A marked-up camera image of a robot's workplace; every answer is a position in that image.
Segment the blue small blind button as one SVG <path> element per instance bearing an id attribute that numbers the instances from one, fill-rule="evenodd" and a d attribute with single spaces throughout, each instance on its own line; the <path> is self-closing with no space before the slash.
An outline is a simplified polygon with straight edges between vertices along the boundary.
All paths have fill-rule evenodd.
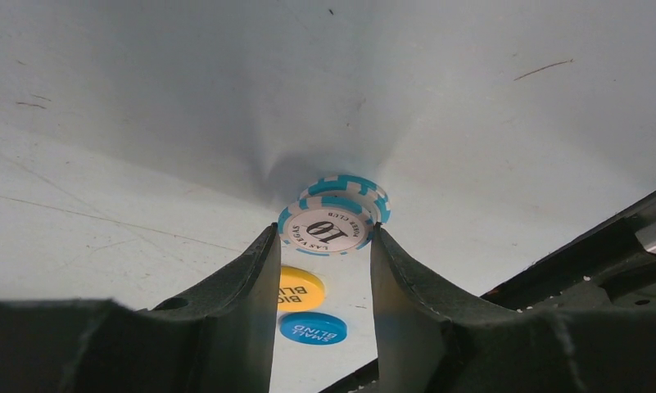
<path id="1" fill-rule="evenodd" d="M 297 312 L 279 319 L 279 331 L 290 341 L 313 346 L 327 346 L 344 341 L 346 323 L 330 314 Z"/>

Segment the yellow big blind button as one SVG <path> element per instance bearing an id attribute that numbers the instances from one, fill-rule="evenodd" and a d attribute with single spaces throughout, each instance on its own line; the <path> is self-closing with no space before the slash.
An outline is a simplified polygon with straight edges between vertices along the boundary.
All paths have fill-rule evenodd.
<path id="1" fill-rule="evenodd" d="M 278 310 L 305 312 L 320 307 L 326 298 L 323 282 L 303 269 L 283 265 L 278 290 Z"/>

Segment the white blue 10 chip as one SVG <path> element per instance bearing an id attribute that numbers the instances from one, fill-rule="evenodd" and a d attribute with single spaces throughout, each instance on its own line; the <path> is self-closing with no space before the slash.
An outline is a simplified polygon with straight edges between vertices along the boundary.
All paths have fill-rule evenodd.
<path id="1" fill-rule="evenodd" d="M 311 196 L 287 206 L 278 233 L 289 248 L 307 255 L 346 255 L 367 246 L 374 220 L 361 204 L 338 196 Z"/>
<path id="2" fill-rule="evenodd" d="M 373 220 L 387 223 L 391 218 L 391 202 L 386 191 L 375 182 L 350 174 L 320 178 L 304 189 L 299 198 L 342 197 L 361 204 Z"/>

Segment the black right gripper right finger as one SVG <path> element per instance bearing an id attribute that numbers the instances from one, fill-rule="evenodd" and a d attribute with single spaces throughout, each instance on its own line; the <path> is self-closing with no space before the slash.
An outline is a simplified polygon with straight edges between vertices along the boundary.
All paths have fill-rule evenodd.
<path id="1" fill-rule="evenodd" d="M 656 392 L 656 307 L 595 285 L 525 311 L 483 300 L 384 229 L 370 256 L 381 392 Z"/>

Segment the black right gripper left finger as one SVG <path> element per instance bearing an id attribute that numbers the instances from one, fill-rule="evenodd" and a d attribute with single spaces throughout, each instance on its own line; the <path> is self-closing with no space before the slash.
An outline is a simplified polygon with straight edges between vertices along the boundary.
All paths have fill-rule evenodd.
<path id="1" fill-rule="evenodd" d="M 153 309 L 0 301 L 0 392 L 266 392 L 280 268 L 271 224 L 235 260 Z"/>

